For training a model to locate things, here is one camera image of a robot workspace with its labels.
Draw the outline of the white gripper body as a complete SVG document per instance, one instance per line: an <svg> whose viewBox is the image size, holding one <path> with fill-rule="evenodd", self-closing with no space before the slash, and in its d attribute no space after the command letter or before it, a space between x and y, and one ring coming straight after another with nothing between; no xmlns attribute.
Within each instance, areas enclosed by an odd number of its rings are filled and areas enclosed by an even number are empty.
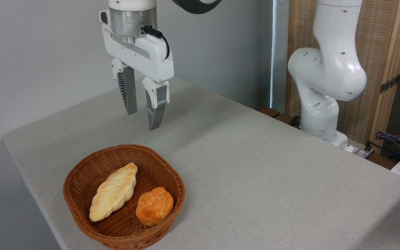
<svg viewBox="0 0 400 250"><path fill-rule="evenodd" d="M166 56L167 46L164 40L145 35L135 38L132 44L127 43L126 37L113 33L109 10L100 11L99 16L109 55L158 83L174 76L173 56Z"/></svg>

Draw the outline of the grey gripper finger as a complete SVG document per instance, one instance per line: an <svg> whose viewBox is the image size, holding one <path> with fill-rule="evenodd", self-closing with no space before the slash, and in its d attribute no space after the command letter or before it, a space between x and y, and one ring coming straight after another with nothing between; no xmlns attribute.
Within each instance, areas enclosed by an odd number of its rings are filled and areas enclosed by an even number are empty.
<svg viewBox="0 0 400 250"><path fill-rule="evenodd" d="M138 106L136 101L134 69L114 58L112 60L112 72L114 81L119 86L127 114L132 115L136 113Z"/></svg>
<svg viewBox="0 0 400 250"><path fill-rule="evenodd" d="M145 77L142 84L146 93L149 130L152 131L160 127L165 112L165 105L169 103L169 82L157 83Z"/></svg>

